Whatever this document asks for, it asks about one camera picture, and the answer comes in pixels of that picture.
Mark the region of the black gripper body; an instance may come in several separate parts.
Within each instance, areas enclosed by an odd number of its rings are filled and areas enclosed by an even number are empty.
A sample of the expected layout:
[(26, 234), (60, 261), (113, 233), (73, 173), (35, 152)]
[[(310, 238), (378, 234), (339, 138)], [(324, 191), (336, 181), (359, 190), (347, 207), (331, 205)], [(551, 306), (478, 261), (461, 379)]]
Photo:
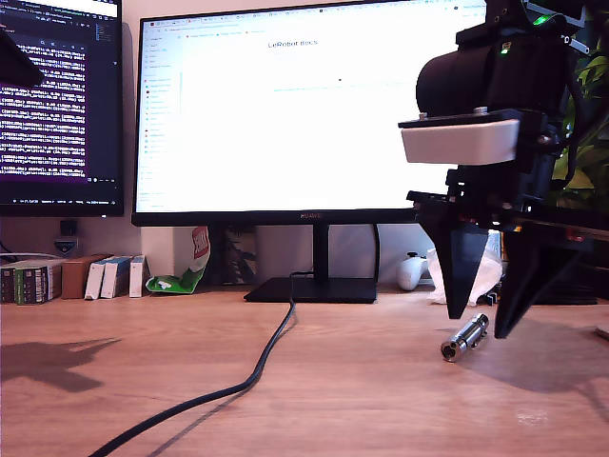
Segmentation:
[(518, 222), (525, 232), (550, 234), (583, 241), (583, 252), (593, 248), (592, 235), (576, 225), (577, 211), (552, 208), (549, 195), (556, 157), (514, 142), (429, 142), (406, 146), (410, 162), (456, 164), (446, 175), (446, 194), (411, 190), (407, 199), (418, 215), (432, 213), (459, 217), (481, 229), (510, 231)]

